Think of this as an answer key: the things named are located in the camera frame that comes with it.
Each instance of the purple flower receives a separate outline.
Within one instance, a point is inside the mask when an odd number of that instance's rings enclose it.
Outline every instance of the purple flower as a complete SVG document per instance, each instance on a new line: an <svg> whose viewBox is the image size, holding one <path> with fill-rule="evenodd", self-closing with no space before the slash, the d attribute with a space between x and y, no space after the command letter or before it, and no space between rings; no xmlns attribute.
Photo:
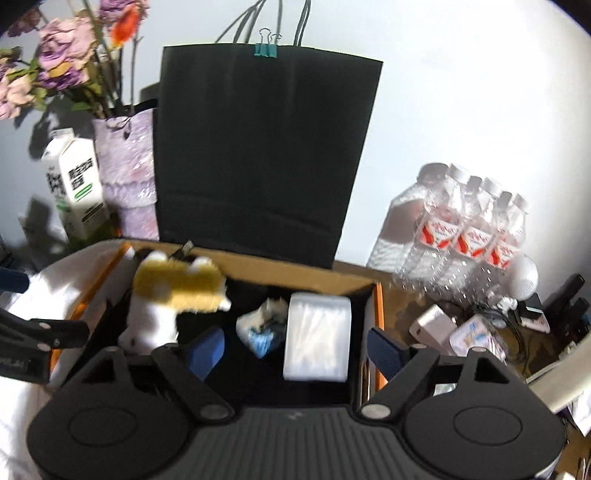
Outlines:
<svg viewBox="0 0 591 480"><path fill-rule="evenodd" d="M49 72L43 70L37 75L37 82L46 89L64 90L88 82L88 74L86 70L77 70L74 66L57 77L51 77Z"/></svg>
<svg viewBox="0 0 591 480"><path fill-rule="evenodd" d="M39 35L39 65L44 70L55 69L64 62L81 70L92 56L95 34L87 17L54 19L39 31Z"/></svg>
<svg viewBox="0 0 591 480"><path fill-rule="evenodd" d="M142 18L145 18L150 8L148 0L100 0L99 18L107 25L114 24L123 15L125 7L134 3L138 4Z"/></svg>

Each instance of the small box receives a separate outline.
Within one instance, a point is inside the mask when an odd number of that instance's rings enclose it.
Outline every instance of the small box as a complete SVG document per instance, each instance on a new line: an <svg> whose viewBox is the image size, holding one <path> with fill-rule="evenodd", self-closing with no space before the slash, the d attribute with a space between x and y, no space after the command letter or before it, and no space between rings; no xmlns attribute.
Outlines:
<svg viewBox="0 0 591 480"><path fill-rule="evenodd" d="M71 129L53 137L42 161L70 245L79 249L113 237L93 141L75 138Z"/></svg>

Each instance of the yellow plush toy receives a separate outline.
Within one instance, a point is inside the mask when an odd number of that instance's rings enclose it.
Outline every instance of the yellow plush toy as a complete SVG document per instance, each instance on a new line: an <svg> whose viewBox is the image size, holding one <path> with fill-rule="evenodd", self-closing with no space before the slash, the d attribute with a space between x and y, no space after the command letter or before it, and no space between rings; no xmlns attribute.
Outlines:
<svg viewBox="0 0 591 480"><path fill-rule="evenodd" d="M207 257L192 264L150 253L135 273L127 329L119 346L148 355L159 346L177 341L177 314L227 311L226 278Z"/></svg>

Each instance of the white speaker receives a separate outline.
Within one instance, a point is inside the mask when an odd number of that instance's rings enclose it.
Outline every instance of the white speaker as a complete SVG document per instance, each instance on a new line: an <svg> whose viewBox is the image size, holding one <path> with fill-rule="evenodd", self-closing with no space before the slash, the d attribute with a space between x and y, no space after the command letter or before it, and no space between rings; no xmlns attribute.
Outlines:
<svg viewBox="0 0 591 480"><path fill-rule="evenodd" d="M538 268L530 257L519 254L501 274L499 284L505 297L527 300L538 287Z"/></svg>

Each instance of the plastic bag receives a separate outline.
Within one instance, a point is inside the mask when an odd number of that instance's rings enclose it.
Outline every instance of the plastic bag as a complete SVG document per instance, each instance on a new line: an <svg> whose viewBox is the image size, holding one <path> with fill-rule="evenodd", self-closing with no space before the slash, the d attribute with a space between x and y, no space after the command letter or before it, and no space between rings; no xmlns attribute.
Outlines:
<svg viewBox="0 0 591 480"><path fill-rule="evenodd" d="M345 382L351 320L347 297L294 293L287 319L283 377Z"/></svg>

